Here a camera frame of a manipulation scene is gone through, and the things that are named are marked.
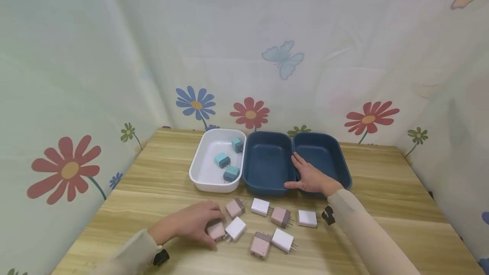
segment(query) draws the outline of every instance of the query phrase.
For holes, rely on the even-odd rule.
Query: white charger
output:
[[[315,211],[299,210],[299,225],[307,227],[318,227],[318,216]]]
[[[289,253],[290,250],[295,252],[296,249],[292,247],[292,244],[297,246],[297,244],[294,243],[294,237],[280,229],[275,230],[272,237],[272,244],[286,253]]]
[[[234,218],[234,220],[229,223],[228,227],[225,228],[226,236],[225,239],[227,243],[231,240],[232,242],[236,242],[236,240],[241,237],[241,235],[245,232],[246,223],[243,220],[239,219],[239,217]]]
[[[270,202],[254,198],[253,203],[251,204],[251,212],[266,217],[268,214],[269,207],[270,207]]]

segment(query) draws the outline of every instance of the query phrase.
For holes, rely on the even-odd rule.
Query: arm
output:
[[[138,275],[150,265],[163,244],[174,237],[201,241],[211,248],[216,242],[205,232],[209,221],[224,219],[219,205],[200,202],[170,214],[148,230],[141,230],[124,244],[112,258],[97,266],[91,275]]]
[[[285,188],[322,192],[334,212],[334,219],[357,249],[370,274],[415,275],[419,271],[363,205],[336,180],[323,174],[299,154],[292,156],[301,180],[287,182]]]

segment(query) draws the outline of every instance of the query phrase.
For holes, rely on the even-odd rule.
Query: red flower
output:
[[[357,130],[355,132],[355,135],[360,135],[361,133],[363,133],[365,128],[367,128],[367,133],[372,134],[376,133],[377,131],[377,126],[375,125],[376,123],[382,125],[391,125],[394,120],[385,117],[399,113],[399,108],[392,108],[384,112],[387,108],[390,107],[390,105],[392,105],[392,102],[387,101],[382,104],[382,106],[381,104],[381,102],[375,102],[372,105],[372,102],[367,102],[363,105],[364,114],[360,114],[357,112],[348,113],[348,115],[346,115],[348,119],[356,120],[345,123],[346,127],[352,126],[352,128],[349,129],[348,132],[353,132],[354,130]]]
[[[90,141],[91,136],[89,135],[81,138],[75,153],[73,153],[73,142],[70,137],[63,137],[58,141],[61,154],[55,148],[47,148],[44,155],[51,162],[44,158],[38,158],[32,162],[31,168],[37,172],[56,172],[56,174],[30,186],[28,197],[38,198],[58,186],[48,197],[48,204],[52,205],[64,195],[66,188],[68,188],[68,202],[75,199],[76,190],[81,194],[87,191],[89,185],[82,176],[93,177],[99,173],[100,168],[99,166],[83,165],[99,156],[102,151],[99,146],[94,146],[87,153],[84,153]]]
[[[236,119],[237,124],[246,124],[247,129],[252,129],[253,127],[255,128],[260,128],[262,123],[267,123],[268,120],[265,117],[268,117],[268,113],[270,110],[266,107],[263,107],[264,102],[263,101],[258,101],[255,104],[255,101],[253,98],[248,97],[244,99],[244,105],[239,104],[236,102],[234,104],[234,109],[237,110],[237,112],[231,112],[229,113],[232,117],[239,117]]]

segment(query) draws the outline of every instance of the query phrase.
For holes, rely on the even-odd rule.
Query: small green flower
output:
[[[133,136],[136,136],[135,135],[136,129],[133,128],[130,123],[125,123],[124,126],[126,127],[126,129],[121,130],[121,133],[122,133],[121,141],[123,143],[127,142],[129,139],[132,139]]]
[[[16,272],[15,269],[10,269],[10,271],[7,273],[7,275],[19,275],[19,271]]]
[[[290,130],[287,132],[289,134],[289,137],[294,137],[295,134],[297,133],[303,133],[303,132],[310,132],[311,129],[308,129],[305,124],[302,125],[302,127],[299,129],[299,127],[295,126],[293,130]]]
[[[428,131],[427,130],[422,131],[421,127],[417,127],[416,130],[409,130],[407,134],[409,137],[414,137],[413,143],[415,144],[423,144],[423,140],[428,139],[427,136]]]

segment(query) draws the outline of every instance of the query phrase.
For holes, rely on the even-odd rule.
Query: yellow flower center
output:
[[[202,109],[202,103],[199,101],[192,101],[190,102],[190,105],[192,105],[192,107],[195,109]]]
[[[247,111],[244,116],[248,119],[254,119],[256,118],[256,113],[254,111]]]
[[[375,121],[375,116],[374,115],[366,115],[362,119],[363,124],[369,124]]]
[[[68,180],[78,173],[80,166],[76,162],[69,162],[61,169],[61,176]]]

